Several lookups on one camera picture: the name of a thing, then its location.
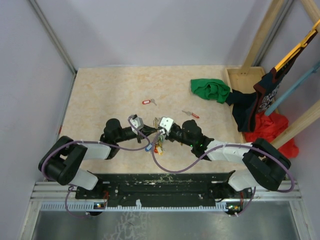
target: blue stick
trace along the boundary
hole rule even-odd
[[[318,61],[311,69],[309,69],[305,74],[303,74],[298,81],[296,81],[282,96],[280,96],[266,111],[265,115],[269,116],[276,108],[289,97],[305,80],[307,80],[310,75],[317,72],[320,68],[320,61]]]

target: wall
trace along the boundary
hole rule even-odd
[[[37,0],[76,68],[241,64],[271,0]]]
[[[320,7],[320,0],[315,0]],[[266,71],[276,65],[297,43],[299,43],[313,23],[305,13],[300,1],[294,1],[293,6],[283,21],[267,56],[262,62]],[[317,61],[320,61],[320,35],[317,35],[310,45],[302,52],[294,66],[284,78],[278,91],[282,95],[304,72],[309,70]],[[292,123],[304,111],[312,106],[320,96],[320,71],[310,77],[280,106],[279,110]],[[291,171],[298,181],[302,196],[307,205],[310,217],[315,227],[319,222],[320,208],[317,200],[320,199],[320,119],[310,125],[295,137],[300,153],[293,159]],[[320,229],[315,228],[318,239]]]
[[[16,240],[73,76],[26,0],[0,1],[0,239]]]

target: green cloth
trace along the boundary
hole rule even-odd
[[[223,104],[230,93],[230,87],[220,79],[192,79],[191,92],[202,99],[213,99]]]

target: red cloth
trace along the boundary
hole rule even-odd
[[[247,142],[254,142],[257,138],[263,138],[271,143],[288,125],[289,121],[283,115],[273,112],[270,116],[266,116],[264,112],[259,112],[255,115],[254,132],[245,132],[244,137]],[[278,150],[287,158],[295,158],[299,153],[299,148],[295,145],[293,138]]]

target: gray floor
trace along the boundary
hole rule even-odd
[[[296,240],[287,202],[253,202],[240,217],[214,212],[41,212],[32,240]]]

